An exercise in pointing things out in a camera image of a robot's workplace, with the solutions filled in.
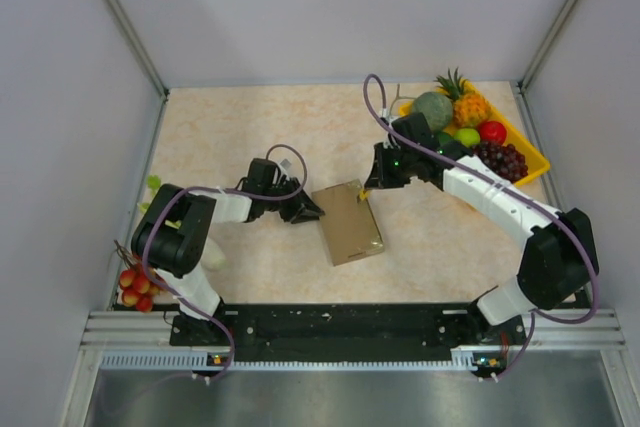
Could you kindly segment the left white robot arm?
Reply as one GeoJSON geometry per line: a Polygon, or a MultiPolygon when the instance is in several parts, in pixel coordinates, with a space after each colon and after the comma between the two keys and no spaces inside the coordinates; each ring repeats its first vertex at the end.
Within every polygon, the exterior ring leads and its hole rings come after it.
{"type": "Polygon", "coordinates": [[[205,254],[216,251],[208,240],[210,226],[249,223],[266,212],[277,212],[291,224],[318,221],[324,215],[285,167],[255,158],[238,190],[186,192],[173,184],[161,185],[134,231],[130,250],[159,275],[182,313],[194,318],[192,331],[205,343],[220,341],[227,329],[225,317],[216,313],[222,299],[202,264],[205,254]]]}

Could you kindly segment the brown cardboard express box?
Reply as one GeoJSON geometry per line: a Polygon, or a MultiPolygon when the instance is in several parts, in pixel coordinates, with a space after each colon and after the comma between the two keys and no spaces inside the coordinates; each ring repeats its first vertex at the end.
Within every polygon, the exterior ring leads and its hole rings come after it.
{"type": "Polygon", "coordinates": [[[359,197],[362,189],[359,180],[352,180],[312,193],[312,200],[324,211],[320,226],[334,266],[385,250],[369,201],[359,197]]]}

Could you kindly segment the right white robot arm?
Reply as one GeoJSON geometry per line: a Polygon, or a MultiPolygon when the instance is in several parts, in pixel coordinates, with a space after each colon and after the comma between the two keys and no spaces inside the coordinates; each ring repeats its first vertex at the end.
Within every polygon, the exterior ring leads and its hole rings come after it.
{"type": "Polygon", "coordinates": [[[492,341],[518,315],[547,316],[586,284],[599,291],[593,235],[583,212],[562,212],[524,195],[460,142],[439,143],[421,114],[374,119],[388,139],[374,147],[366,190],[402,188],[418,178],[482,213],[522,250],[517,274],[470,306],[466,327],[474,340],[492,341]]]}

